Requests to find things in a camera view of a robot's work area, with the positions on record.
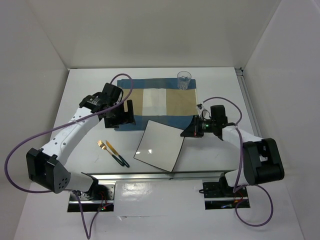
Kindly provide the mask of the gold fork green handle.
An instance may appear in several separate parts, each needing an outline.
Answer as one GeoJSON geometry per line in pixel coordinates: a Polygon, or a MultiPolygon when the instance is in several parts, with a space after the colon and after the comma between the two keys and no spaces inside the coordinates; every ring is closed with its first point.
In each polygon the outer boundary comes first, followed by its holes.
{"type": "Polygon", "coordinates": [[[111,151],[109,151],[108,148],[107,148],[107,146],[106,146],[101,140],[98,140],[98,141],[97,141],[97,144],[98,144],[98,146],[99,146],[101,149],[107,151],[107,152],[112,156],[112,158],[115,159],[115,161],[116,161],[118,164],[120,164],[122,167],[125,166],[125,164],[123,163],[123,161],[120,160],[119,158],[117,158],[111,151]]]}

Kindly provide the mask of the white square plate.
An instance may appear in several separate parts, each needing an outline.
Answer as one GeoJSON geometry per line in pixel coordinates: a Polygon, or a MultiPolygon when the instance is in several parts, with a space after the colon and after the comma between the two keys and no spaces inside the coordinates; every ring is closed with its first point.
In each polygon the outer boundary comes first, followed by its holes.
{"type": "Polygon", "coordinates": [[[182,132],[182,129],[149,120],[133,158],[172,172],[183,146],[182,132]]]}

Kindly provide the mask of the blue and tan placemat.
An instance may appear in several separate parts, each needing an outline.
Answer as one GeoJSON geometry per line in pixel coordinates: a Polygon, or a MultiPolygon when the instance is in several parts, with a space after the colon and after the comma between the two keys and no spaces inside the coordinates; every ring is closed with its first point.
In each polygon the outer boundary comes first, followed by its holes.
{"type": "Polygon", "coordinates": [[[197,85],[192,79],[186,90],[176,78],[134,79],[129,96],[135,124],[124,124],[117,131],[143,131],[148,121],[184,130],[197,115],[197,85]]]}

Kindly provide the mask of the clear drinking glass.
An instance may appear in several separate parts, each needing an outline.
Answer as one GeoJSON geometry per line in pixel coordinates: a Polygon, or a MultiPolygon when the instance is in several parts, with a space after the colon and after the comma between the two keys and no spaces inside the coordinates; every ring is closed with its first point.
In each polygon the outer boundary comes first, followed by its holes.
{"type": "Polygon", "coordinates": [[[192,79],[192,75],[188,71],[180,71],[177,74],[177,87],[180,90],[187,90],[192,79]]]}

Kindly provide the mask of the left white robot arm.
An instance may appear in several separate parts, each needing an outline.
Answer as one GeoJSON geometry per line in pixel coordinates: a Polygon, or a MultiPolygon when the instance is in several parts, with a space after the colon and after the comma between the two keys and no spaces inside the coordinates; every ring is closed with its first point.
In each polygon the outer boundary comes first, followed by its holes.
{"type": "Polygon", "coordinates": [[[86,96],[79,104],[68,126],[40,149],[31,148],[26,154],[29,179],[55,194],[79,191],[88,200],[105,188],[87,173],[71,173],[65,168],[69,156],[100,121],[105,128],[135,123],[133,102],[124,91],[106,83],[101,92],[86,96]]]}

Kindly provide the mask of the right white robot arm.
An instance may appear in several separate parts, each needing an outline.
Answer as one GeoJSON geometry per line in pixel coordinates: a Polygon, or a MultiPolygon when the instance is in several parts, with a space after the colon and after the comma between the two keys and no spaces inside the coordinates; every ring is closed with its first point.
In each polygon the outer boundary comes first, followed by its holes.
{"type": "Polygon", "coordinates": [[[285,170],[277,143],[272,138],[261,138],[238,128],[229,122],[223,105],[210,107],[211,118],[202,116],[205,109],[198,105],[199,114],[194,115],[189,126],[180,134],[183,138],[202,138],[212,133],[221,141],[240,150],[237,170],[222,174],[218,190],[223,196],[230,196],[242,186],[281,181],[285,170]]]}

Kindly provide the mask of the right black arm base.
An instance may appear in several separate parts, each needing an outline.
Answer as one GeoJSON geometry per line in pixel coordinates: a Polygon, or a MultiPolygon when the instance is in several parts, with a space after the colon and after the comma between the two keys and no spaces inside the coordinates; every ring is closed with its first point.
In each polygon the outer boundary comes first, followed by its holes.
{"type": "Polygon", "coordinates": [[[246,187],[233,192],[233,187],[228,186],[223,176],[218,182],[203,182],[202,189],[198,192],[204,197],[206,210],[226,210],[238,208],[250,208],[250,201],[246,187]]]}

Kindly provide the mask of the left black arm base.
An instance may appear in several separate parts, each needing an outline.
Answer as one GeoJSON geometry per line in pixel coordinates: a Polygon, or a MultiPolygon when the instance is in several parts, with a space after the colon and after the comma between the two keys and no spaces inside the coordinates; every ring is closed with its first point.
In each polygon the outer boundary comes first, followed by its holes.
{"type": "Polygon", "coordinates": [[[114,197],[116,190],[115,182],[106,182],[103,184],[104,188],[99,190],[94,195],[89,195],[85,192],[77,191],[76,194],[69,194],[69,201],[67,212],[79,213],[80,206],[77,200],[79,198],[84,213],[93,213],[100,210],[101,212],[113,212],[114,211],[114,197]]]}

